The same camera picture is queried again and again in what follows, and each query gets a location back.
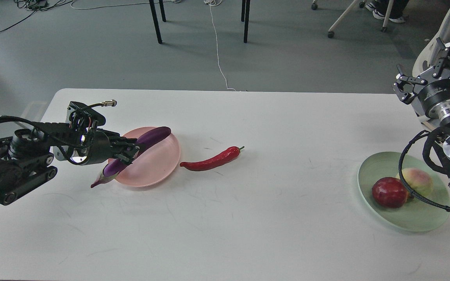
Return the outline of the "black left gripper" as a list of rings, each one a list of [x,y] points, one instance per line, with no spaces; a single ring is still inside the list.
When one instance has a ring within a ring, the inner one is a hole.
[[[137,138],[127,138],[108,130],[98,129],[87,148],[73,149],[62,145],[53,148],[55,158],[74,165],[99,164],[110,158],[123,164],[131,164],[146,145],[137,142]]]

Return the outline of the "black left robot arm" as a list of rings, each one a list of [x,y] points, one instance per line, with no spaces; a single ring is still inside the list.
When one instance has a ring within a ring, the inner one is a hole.
[[[20,122],[30,128],[0,138],[0,204],[7,206],[57,175],[54,159],[73,165],[119,159],[131,164],[141,149],[136,139],[101,129],[105,117],[95,107],[116,106],[116,101],[86,105],[71,101],[64,123],[42,123],[2,116],[1,123]]]

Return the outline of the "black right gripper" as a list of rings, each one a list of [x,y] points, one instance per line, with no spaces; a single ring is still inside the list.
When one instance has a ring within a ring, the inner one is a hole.
[[[399,101],[411,105],[416,103],[416,115],[428,119],[443,119],[443,107],[450,106],[450,43],[436,38],[440,50],[432,64],[432,78],[406,75],[401,64],[392,89]]]

